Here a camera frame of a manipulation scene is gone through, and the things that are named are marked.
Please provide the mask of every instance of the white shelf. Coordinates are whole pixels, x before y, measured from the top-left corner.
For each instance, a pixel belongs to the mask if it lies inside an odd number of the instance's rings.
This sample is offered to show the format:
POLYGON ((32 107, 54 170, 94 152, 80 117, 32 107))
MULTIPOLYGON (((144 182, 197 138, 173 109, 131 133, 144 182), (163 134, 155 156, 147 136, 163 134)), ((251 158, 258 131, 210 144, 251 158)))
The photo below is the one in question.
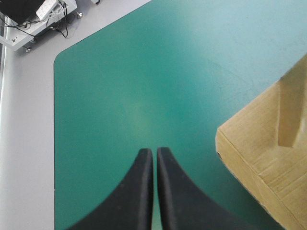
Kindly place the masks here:
MULTIPOLYGON (((67 14, 77 9, 76 0, 60 0, 60 1, 67 4, 67 14)), ((64 14, 60 14, 58 16, 54 16, 50 18, 48 21, 48 25, 58 22, 63 17, 64 17, 64 14)), ((24 30, 28 34, 37 35, 46 29, 46 23, 47 23, 47 20, 39 22, 39 23, 31 24, 28 28, 20 28, 20 29, 24 30)), ((0 36, 0 43, 16 51, 19 48, 23 47, 28 42, 33 40, 33 36, 28 35, 28 34, 18 29, 15 29, 15 28, 5 27, 4 36, 3 37, 0 36)))

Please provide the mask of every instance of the green mat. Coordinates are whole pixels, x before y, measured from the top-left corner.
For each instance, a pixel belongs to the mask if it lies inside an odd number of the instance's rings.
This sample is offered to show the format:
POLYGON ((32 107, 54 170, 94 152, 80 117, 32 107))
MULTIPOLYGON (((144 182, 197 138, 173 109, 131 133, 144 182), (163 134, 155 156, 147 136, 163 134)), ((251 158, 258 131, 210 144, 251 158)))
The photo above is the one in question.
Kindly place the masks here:
MULTIPOLYGON (((280 230, 219 160, 214 138, 219 125, 300 58, 295 50, 281 54, 302 36, 293 17, 305 15, 306 7, 286 1, 276 8, 261 1, 153 0, 60 53, 56 229, 100 204, 140 148, 155 156, 168 146, 217 203, 260 229, 280 230), (281 38, 284 18, 292 34, 281 38)), ((153 218, 153 230, 161 229, 156 190, 153 218)))

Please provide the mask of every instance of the black plastic tip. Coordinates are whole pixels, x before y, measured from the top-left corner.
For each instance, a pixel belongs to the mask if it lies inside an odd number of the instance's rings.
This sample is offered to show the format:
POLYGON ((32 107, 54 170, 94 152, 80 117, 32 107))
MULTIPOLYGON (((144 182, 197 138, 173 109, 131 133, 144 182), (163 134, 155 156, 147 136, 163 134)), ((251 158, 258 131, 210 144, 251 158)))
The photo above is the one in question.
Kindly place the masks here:
POLYGON ((169 148, 158 149, 158 192, 164 230, 255 230, 206 196, 169 148))
POLYGON ((116 189, 69 230, 150 230, 153 185, 152 152, 141 149, 116 189))

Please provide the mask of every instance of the cardboard box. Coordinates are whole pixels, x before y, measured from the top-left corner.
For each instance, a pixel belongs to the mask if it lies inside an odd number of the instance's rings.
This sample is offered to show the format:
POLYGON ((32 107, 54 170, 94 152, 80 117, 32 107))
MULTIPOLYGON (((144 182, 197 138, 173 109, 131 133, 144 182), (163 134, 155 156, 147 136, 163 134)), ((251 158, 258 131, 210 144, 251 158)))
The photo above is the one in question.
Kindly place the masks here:
POLYGON ((222 161, 287 230, 307 230, 307 56, 220 126, 222 161))

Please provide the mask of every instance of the electrical cord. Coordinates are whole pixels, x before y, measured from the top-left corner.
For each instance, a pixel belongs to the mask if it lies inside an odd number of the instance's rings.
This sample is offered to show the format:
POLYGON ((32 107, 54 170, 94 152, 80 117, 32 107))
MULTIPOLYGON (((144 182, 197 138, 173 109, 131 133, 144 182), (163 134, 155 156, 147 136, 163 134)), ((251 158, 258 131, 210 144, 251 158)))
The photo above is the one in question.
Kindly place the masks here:
POLYGON ((2 21, 5 23, 5 25, 1 25, 1 26, 2 26, 2 27, 15 28, 15 29, 17 29, 17 30, 19 30, 19 31, 21 31, 21 32, 23 32, 23 33, 25 33, 25 34, 27 34, 27 35, 32 36, 32 37, 41 37, 41 36, 45 35, 47 32, 49 32, 50 30, 54 30, 54 31, 56 31, 56 32, 58 32, 58 33, 60 33, 60 34, 62 34, 63 37, 67 38, 67 37, 68 37, 68 28, 67 28, 67 26, 68 26, 68 19, 67 19, 68 11, 67 11, 67 4, 66 4, 65 2, 62 4, 62 3, 59 1, 59 6, 60 6, 59 8, 54 9, 54 10, 50 13, 50 15, 48 16, 48 18, 47 18, 47 23, 46 23, 46 28, 47 28, 47 30, 46 30, 44 33, 40 34, 40 35, 32 35, 32 34, 26 32, 26 31, 20 29, 20 28, 25 27, 25 26, 27 26, 27 25, 31 25, 31 24, 36 24, 36 23, 42 22, 42 21, 38 21, 38 20, 33 21, 33 22, 28 21, 28 22, 26 22, 26 23, 18 24, 18 25, 11 25, 11 24, 8 24, 2 17, 0 17, 0 20, 2 20, 2 21), (59 29, 61 20, 58 21, 58 24, 57 24, 56 27, 48 26, 48 22, 49 22, 50 18, 52 18, 52 17, 54 17, 54 16, 56 16, 56 15, 59 16, 59 15, 61 15, 62 13, 64 14, 64 19, 65 19, 65 30, 66 30, 66 34, 64 34, 64 33, 59 29))

